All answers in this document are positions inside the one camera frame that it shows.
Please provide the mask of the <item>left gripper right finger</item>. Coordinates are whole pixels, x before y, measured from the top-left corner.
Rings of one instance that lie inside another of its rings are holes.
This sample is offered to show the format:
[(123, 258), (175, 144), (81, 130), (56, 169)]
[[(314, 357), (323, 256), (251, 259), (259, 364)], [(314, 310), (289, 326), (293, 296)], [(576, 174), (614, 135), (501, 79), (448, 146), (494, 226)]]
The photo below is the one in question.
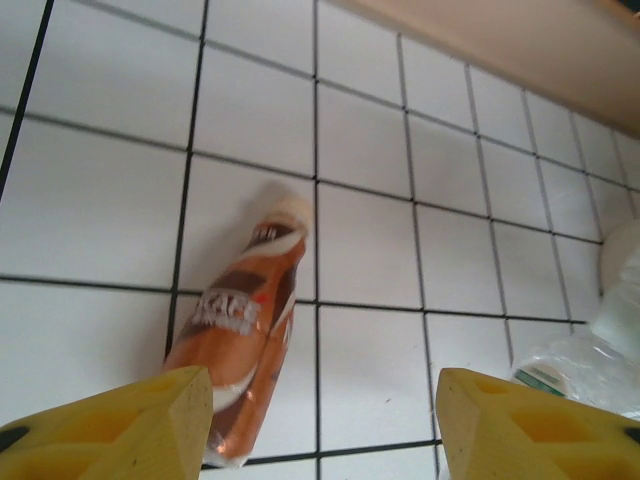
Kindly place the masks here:
[(453, 479), (636, 479), (635, 420), (462, 368), (439, 374)]

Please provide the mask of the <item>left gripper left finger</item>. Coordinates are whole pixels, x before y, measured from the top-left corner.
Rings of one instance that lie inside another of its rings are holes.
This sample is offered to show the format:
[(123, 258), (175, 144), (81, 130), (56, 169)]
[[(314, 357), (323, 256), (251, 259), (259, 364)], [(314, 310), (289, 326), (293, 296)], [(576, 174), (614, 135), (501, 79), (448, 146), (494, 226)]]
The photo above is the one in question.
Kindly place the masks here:
[(4, 479), (196, 479), (213, 415), (209, 373), (167, 371), (1, 428)]

